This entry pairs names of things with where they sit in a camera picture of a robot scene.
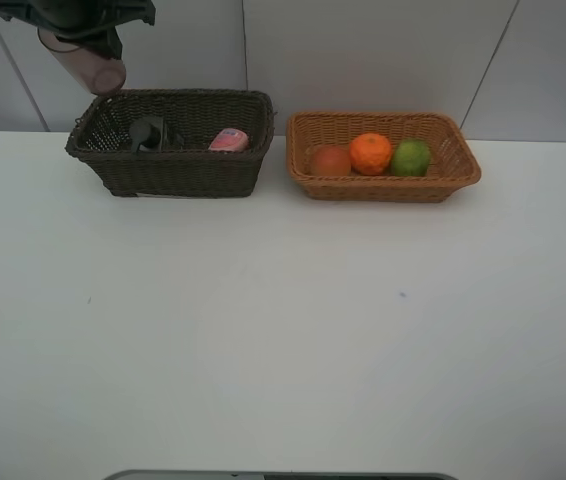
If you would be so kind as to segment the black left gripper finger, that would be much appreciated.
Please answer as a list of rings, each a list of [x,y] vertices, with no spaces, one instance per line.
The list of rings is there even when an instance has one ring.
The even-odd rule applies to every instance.
[[[90,32],[78,44],[104,59],[122,59],[122,43],[115,27]]]

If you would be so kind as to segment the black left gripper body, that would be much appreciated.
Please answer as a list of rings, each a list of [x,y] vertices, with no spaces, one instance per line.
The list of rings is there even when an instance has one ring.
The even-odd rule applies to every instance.
[[[155,24],[148,0],[5,0],[0,18],[13,19],[58,35],[93,35],[133,21]]]

